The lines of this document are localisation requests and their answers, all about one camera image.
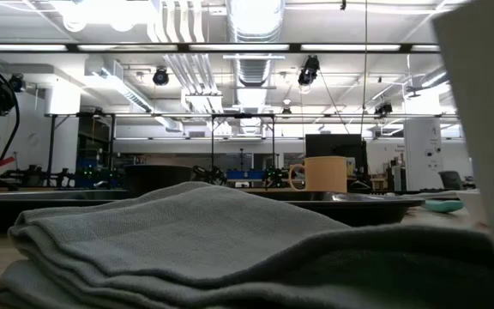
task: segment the computer monitor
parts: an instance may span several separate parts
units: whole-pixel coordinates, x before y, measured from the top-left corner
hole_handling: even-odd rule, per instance
[[[360,134],[307,134],[306,158],[317,156],[343,156],[354,158],[358,171],[367,174],[367,144]]]

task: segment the teal object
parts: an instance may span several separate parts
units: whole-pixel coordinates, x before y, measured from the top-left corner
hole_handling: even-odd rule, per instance
[[[462,209],[464,205],[461,201],[437,201],[437,200],[427,200],[426,205],[423,206],[425,209],[430,211],[435,211],[443,214],[447,214],[453,211]]]

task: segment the mug handle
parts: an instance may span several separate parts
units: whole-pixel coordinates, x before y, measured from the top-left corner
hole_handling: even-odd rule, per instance
[[[294,171],[295,168],[303,168],[305,169],[304,165],[302,164],[294,164],[289,167],[289,185],[295,190],[295,191],[306,191],[306,189],[297,189],[295,188],[295,185],[292,184],[292,171]]]

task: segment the dark tray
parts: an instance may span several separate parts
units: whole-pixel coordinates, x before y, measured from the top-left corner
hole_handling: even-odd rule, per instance
[[[315,211],[351,227],[399,223],[409,208],[425,203],[421,198],[370,196],[357,193],[308,191],[249,193]]]
[[[341,221],[352,227],[401,222],[407,209],[424,200],[356,193],[257,191],[250,194],[287,202]],[[128,191],[47,191],[0,193],[0,232],[15,223],[24,210],[48,207],[86,207],[131,197]]]

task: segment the gray towel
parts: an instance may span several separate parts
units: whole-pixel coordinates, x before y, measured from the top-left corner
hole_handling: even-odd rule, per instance
[[[9,235],[29,260],[0,302],[19,308],[494,308],[482,233],[349,228],[199,183],[26,211]]]

